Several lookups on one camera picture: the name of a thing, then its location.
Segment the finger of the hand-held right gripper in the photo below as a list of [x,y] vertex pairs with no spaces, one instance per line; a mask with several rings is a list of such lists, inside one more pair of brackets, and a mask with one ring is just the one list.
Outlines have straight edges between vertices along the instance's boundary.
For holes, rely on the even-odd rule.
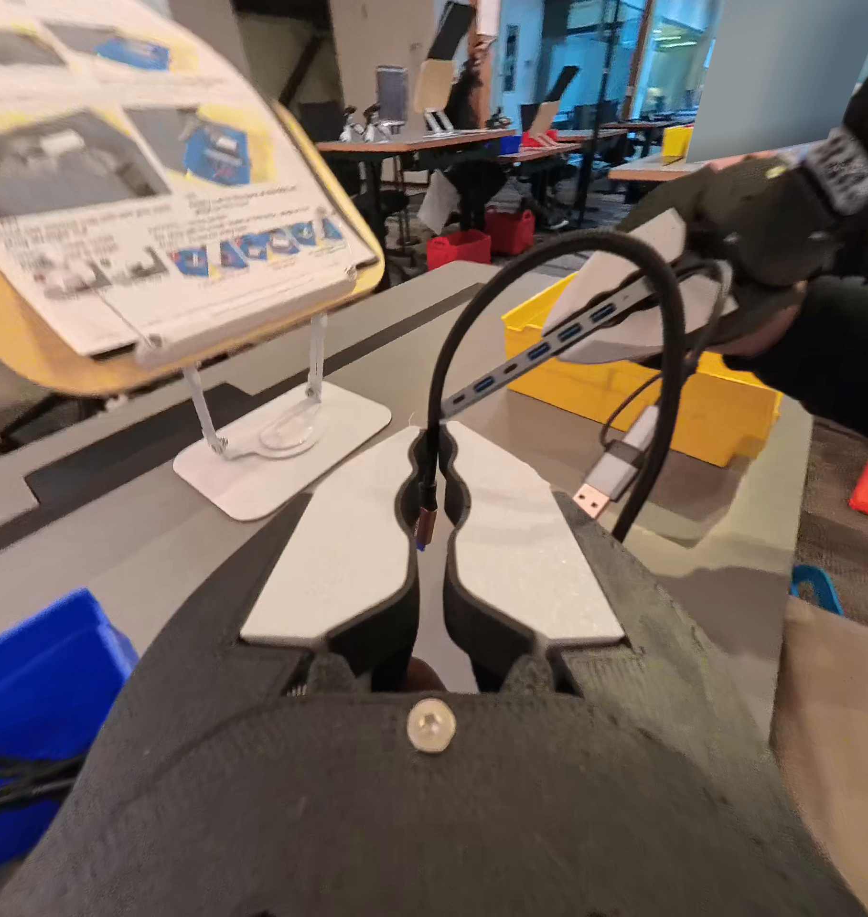
[[[669,210],[628,232],[628,237],[649,246],[674,267],[686,247],[687,226]],[[630,260],[594,250],[561,292],[547,317],[547,331],[572,320],[613,325],[623,315],[651,307],[652,287]]]
[[[717,324],[736,311],[734,271],[726,261],[676,261],[687,355],[712,341]],[[635,269],[602,268],[587,262],[566,290],[566,323],[592,332],[566,349],[577,366],[645,362],[664,351],[663,314],[650,282]]]

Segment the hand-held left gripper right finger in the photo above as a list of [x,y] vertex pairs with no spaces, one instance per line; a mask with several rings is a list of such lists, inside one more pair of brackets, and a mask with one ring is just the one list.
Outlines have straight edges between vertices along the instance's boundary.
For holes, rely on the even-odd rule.
[[444,621],[480,687],[499,689],[523,656],[611,648],[625,632],[554,488],[522,459],[455,421],[440,470],[453,524]]

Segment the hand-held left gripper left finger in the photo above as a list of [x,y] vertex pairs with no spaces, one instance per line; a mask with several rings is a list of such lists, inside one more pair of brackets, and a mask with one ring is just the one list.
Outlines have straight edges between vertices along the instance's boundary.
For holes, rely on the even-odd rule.
[[241,641],[336,654],[357,676],[410,653],[420,618],[420,442],[420,428],[406,427],[315,488],[241,627]]

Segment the grey usb hub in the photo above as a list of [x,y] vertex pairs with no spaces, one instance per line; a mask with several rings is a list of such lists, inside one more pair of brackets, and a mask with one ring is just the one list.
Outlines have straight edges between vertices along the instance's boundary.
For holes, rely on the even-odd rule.
[[[699,332],[691,352],[683,341],[677,342],[664,333],[660,354],[660,369],[650,382],[660,382],[657,401],[647,407],[627,435],[604,447],[604,453],[587,474],[575,495],[583,510],[596,519],[608,503],[630,493],[619,513],[614,537],[623,541],[646,498],[657,482],[675,430],[680,397],[687,378],[695,371],[702,351],[714,335],[721,319],[733,283],[733,269],[724,260],[704,260],[681,281],[704,278],[715,284],[707,321]],[[530,349],[505,361],[501,366],[442,400],[436,420],[428,420],[428,433],[445,421],[506,387],[535,367],[559,358],[600,328],[600,320],[613,316],[614,302],[591,307],[586,317],[572,319],[541,338]]]

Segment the blue plastic bin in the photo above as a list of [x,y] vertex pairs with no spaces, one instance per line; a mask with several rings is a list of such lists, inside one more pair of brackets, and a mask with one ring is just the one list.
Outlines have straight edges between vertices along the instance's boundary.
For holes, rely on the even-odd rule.
[[47,831],[138,660],[86,589],[0,634],[0,866]]

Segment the person's right forearm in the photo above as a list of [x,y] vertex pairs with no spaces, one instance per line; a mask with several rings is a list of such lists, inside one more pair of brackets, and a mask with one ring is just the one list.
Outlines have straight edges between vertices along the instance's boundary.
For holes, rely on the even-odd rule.
[[733,370],[798,401],[813,416],[868,439],[868,283],[826,276],[808,285],[791,329]]

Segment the person's right hand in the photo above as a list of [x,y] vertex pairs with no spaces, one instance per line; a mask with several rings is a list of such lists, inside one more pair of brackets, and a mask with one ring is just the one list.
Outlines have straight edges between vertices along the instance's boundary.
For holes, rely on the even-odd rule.
[[791,329],[800,315],[807,290],[806,281],[796,283],[788,304],[781,309],[770,306],[764,316],[760,316],[756,322],[749,325],[747,334],[730,338],[715,345],[711,350],[722,356],[741,359],[752,359],[770,350]]

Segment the wooden background desk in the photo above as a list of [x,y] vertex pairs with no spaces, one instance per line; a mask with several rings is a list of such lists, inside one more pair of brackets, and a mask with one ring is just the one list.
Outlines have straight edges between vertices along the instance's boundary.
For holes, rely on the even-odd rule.
[[705,161],[690,163],[685,159],[679,159],[665,162],[661,154],[654,154],[611,168],[607,178],[610,181],[661,183],[677,180],[705,166],[707,166]]
[[384,217],[380,201],[382,163],[386,160],[398,160],[410,156],[415,160],[439,156],[441,151],[460,155],[467,151],[483,149],[493,157],[499,154],[500,139],[511,136],[513,130],[479,129],[452,131],[447,133],[428,133],[418,136],[399,135],[390,140],[374,141],[322,141],[315,146],[316,150],[329,160],[355,161],[362,164],[364,184],[369,199],[369,226],[375,235],[382,233]]

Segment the yellow plastic bin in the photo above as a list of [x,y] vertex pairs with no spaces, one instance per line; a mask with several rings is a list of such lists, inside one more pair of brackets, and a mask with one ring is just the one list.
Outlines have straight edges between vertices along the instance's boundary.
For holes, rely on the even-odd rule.
[[[504,313],[508,358],[532,345],[550,308],[569,286],[571,273]],[[594,422],[604,422],[625,397],[655,374],[634,362],[581,366],[558,359],[511,383],[512,391]],[[782,396],[750,373],[726,369],[721,357],[703,354],[697,372],[684,384],[672,449],[716,467],[734,459],[755,458],[767,442],[781,411]]]

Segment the white document stand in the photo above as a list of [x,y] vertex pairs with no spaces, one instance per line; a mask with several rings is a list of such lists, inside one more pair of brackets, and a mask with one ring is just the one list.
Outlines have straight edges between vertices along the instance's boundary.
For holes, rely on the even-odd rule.
[[[392,417],[387,408],[323,382],[327,317],[372,292],[382,278],[381,244],[296,121],[277,104],[264,102],[305,148],[320,177],[334,182],[333,196],[342,210],[367,228],[379,262],[359,270],[351,296],[228,338],[186,359],[148,366],[138,362],[138,350],[95,358],[79,355],[0,270],[0,361],[55,393],[96,398],[125,394],[182,373],[202,434],[178,453],[173,470],[237,521],[273,512],[381,432]],[[304,384],[233,422],[217,421],[216,407],[208,403],[206,392],[215,385],[229,383],[257,395],[302,370]]]

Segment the red plastic bin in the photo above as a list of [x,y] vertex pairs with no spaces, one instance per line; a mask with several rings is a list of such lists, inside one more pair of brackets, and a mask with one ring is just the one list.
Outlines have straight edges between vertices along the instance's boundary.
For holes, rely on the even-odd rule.
[[427,242],[427,268],[435,270],[458,261],[489,265],[492,247],[492,237],[475,229],[436,235]]
[[514,258],[534,245],[536,217],[531,209],[504,211],[489,207],[485,211],[485,234],[491,240],[493,257]]

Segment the wooden board stand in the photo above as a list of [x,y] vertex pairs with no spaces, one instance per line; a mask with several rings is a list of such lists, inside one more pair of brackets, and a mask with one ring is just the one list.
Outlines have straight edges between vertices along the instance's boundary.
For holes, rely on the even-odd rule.
[[467,3],[444,6],[416,81],[415,110],[429,134],[468,133],[479,126],[473,104],[481,84],[476,14]]
[[554,140],[549,136],[552,123],[557,116],[561,99],[567,87],[579,74],[577,65],[565,65],[545,99],[532,111],[532,116],[524,119],[524,136],[529,136],[538,145],[550,145]]

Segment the blue plastic object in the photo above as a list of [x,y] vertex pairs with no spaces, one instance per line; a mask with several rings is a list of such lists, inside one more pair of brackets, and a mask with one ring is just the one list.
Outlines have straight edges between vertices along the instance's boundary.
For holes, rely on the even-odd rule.
[[792,597],[806,601],[825,612],[845,617],[836,587],[825,570],[809,564],[796,564],[791,578]]

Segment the phone on stand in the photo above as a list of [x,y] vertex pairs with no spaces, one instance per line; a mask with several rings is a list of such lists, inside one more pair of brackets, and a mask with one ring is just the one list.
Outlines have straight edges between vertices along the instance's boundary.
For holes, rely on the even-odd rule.
[[376,115],[385,128],[400,131],[408,122],[408,71],[405,67],[380,65],[375,70]]

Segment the person's beige trouser leg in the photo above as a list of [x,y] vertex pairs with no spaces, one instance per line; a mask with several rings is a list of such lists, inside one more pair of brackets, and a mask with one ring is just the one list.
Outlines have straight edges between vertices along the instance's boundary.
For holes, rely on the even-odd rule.
[[804,824],[868,911],[868,626],[789,598],[771,743]]

